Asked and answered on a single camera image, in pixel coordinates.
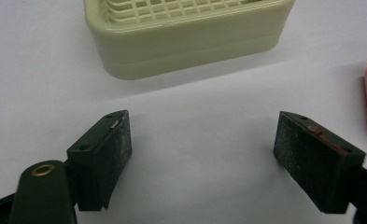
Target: white surface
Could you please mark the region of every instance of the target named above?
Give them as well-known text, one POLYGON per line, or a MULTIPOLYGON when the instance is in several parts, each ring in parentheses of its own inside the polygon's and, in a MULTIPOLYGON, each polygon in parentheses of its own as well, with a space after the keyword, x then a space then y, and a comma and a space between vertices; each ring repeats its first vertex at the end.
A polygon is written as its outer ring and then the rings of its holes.
POLYGON ((134 154, 109 209, 80 224, 351 223, 352 206, 320 213, 272 150, 286 110, 367 153, 366 66, 367 1, 297 1, 270 51, 123 81, 103 69, 82 1, 0 0, 0 198, 128 109, 134 154))

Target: light green plastic container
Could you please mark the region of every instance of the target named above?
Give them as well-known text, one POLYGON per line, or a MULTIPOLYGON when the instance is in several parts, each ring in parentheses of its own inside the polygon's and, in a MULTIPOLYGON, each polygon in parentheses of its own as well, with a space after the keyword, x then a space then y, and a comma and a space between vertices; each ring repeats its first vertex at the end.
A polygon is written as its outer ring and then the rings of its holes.
POLYGON ((294 0, 85 0, 105 70, 138 79, 274 47, 294 0))

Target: white table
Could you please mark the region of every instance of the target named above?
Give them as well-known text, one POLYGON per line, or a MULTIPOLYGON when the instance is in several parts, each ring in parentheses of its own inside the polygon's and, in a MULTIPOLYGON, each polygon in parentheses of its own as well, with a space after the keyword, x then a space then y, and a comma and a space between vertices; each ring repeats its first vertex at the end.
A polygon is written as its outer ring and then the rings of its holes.
POLYGON ((128 109, 134 154, 79 223, 351 223, 273 156, 280 110, 367 153, 367 1, 297 1, 272 50, 136 81, 102 67, 79 0, 0 0, 0 198, 21 172, 128 109))

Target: tabletop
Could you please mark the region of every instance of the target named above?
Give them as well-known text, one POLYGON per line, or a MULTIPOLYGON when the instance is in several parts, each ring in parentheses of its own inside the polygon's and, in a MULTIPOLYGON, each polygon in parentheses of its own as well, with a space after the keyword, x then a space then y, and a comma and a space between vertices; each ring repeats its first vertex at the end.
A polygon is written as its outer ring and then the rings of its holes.
POLYGON ((320 213, 273 147, 283 110, 367 153, 366 66, 367 1, 296 1, 269 51, 128 81, 103 68, 83 1, 0 0, 0 198, 128 109, 133 156, 78 223, 352 223, 352 205, 320 213))

